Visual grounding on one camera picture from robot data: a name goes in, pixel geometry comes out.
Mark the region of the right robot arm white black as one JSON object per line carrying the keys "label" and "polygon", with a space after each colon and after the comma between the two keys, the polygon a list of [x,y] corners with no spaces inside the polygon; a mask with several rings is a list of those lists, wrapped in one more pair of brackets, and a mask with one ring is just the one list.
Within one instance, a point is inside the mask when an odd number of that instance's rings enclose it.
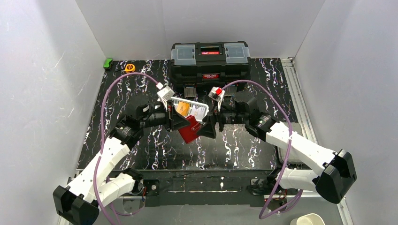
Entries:
{"label": "right robot arm white black", "polygon": [[215,125],[223,131],[226,124],[243,124],[252,136],[272,144],[296,156],[308,169],[276,168],[267,178],[279,189],[302,189],[317,192],[331,203],[340,203],[357,180],[351,153],[324,148],[290,131],[288,125],[276,120],[267,112],[261,112],[257,99],[247,91],[237,92],[234,106],[223,105],[224,90],[214,87],[209,97],[214,100],[213,109],[198,136],[216,137]]}

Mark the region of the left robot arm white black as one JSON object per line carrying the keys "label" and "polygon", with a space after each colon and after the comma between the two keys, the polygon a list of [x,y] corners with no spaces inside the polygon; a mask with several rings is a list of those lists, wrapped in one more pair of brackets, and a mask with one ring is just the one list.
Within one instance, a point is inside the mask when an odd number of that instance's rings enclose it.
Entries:
{"label": "left robot arm white black", "polygon": [[128,192],[140,193],[143,182],[140,172],[127,168],[107,181],[109,174],[140,141],[144,128],[165,126],[169,130],[187,127],[190,122],[177,112],[185,100],[172,97],[155,105],[143,99],[126,108],[109,134],[103,133],[100,150],[86,168],[67,186],[53,192],[56,212],[73,225],[92,225],[106,206]]}

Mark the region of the red leather card holder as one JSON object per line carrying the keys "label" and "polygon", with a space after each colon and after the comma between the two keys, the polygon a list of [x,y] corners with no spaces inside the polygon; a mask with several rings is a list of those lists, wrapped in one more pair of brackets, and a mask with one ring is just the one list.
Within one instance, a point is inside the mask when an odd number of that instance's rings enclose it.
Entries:
{"label": "red leather card holder", "polygon": [[184,142],[186,144],[189,144],[199,137],[197,135],[197,132],[201,128],[201,123],[198,122],[193,115],[188,116],[186,119],[189,121],[190,124],[188,126],[179,129],[178,132],[181,135]]}

